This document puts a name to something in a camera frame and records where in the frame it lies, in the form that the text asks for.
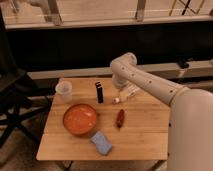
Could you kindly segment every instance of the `black wall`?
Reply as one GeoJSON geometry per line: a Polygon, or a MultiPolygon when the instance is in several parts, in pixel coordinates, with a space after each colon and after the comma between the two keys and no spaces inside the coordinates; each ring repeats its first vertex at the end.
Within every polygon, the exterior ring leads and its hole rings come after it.
{"type": "Polygon", "coordinates": [[[8,31],[12,52],[27,71],[107,67],[125,52],[139,64],[213,58],[213,22],[103,28],[8,31]]]}

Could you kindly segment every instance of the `chair leg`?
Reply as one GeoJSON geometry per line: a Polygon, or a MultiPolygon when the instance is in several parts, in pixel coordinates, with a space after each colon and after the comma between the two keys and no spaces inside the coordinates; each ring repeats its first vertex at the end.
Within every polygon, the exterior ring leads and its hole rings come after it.
{"type": "Polygon", "coordinates": [[[186,5],[185,5],[185,7],[184,7],[184,9],[183,9],[183,12],[182,12],[182,15],[185,15],[186,10],[188,9],[190,3],[191,3],[191,0],[188,0],[188,1],[186,2],[186,5]]]}
{"type": "Polygon", "coordinates": [[[26,120],[28,118],[31,118],[31,117],[37,115],[38,113],[47,111],[48,109],[49,109],[49,106],[46,106],[46,107],[42,107],[42,108],[36,109],[36,110],[34,110],[32,112],[28,112],[26,114],[20,115],[20,120],[24,121],[24,120],[26,120]]]}
{"type": "Polygon", "coordinates": [[[7,138],[9,137],[9,135],[11,134],[11,132],[13,131],[14,126],[9,125],[5,130],[4,133],[2,134],[1,138],[0,138],[0,149],[2,148],[2,146],[4,145],[5,141],[7,140],[7,138]]]}
{"type": "Polygon", "coordinates": [[[4,119],[4,120],[0,120],[0,125],[8,125],[9,122],[7,119],[4,119]]]}
{"type": "Polygon", "coordinates": [[[174,0],[173,3],[172,3],[172,9],[169,11],[169,16],[172,15],[172,12],[173,12],[173,10],[175,8],[176,3],[177,3],[177,0],[174,0]]]}
{"type": "Polygon", "coordinates": [[[16,125],[17,128],[19,128],[27,137],[29,137],[31,140],[33,140],[37,145],[39,145],[39,140],[31,134],[27,128],[25,128],[21,123],[16,125]]]}

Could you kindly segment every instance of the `wooden table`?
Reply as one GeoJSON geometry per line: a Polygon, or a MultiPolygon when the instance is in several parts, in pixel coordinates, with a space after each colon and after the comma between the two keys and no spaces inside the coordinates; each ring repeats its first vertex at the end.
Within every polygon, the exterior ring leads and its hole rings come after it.
{"type": "Polygon", "coordinates": [[[54,96],[46,122],[38,160],[166,160],[169,108],[144,91],[121,104],[113,104],[118,90],[111,78],[62,78],[73,85],[73,100],[64,104],[58,94],[54,96]],[[97,103],[95,82],[100,81],[104,103],[97,103]],[[64,112],[73,104],[86,103],[98,114],[98,129],[113,144],[108,156],[100,155],[88,138],[71,135],[64,128],[64,112]],[[124,126],[115,126],[120,109],[126,112],[124,126]]]}

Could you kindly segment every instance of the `black chair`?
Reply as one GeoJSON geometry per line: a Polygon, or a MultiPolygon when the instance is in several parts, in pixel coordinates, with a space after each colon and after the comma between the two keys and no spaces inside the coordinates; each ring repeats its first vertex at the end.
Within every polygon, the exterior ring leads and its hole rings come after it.
{"type": "Polygon", "coordinates": [[[0,137],[0,148],[4,145],[14,128],[19,128],[27,137],[39,144],[39,140],[23,126],[22,121],[41,112],[48,111],[50,102],[39,106],[33,111],[20,114],[21,108],[29,109],[33,102],[27,94],[37,90],[34,81],[27,73],[18,68],[9,48],[6,29],[0,8],[0,125],[6,125],[0,137]]]}

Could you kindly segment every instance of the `red pepper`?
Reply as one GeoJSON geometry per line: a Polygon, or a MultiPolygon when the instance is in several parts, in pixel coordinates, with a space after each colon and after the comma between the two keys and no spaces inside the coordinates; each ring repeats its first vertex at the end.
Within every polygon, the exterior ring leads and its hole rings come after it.
{"type": "Polygon", "coordinates": [[[120,112],[118,113],[117,120],[116,120],[116,125],[118,128],[121,128],[123,126],[124,119],[125,119],[124,114],[125,112],[123,109],[121,109],[120,112]]]}

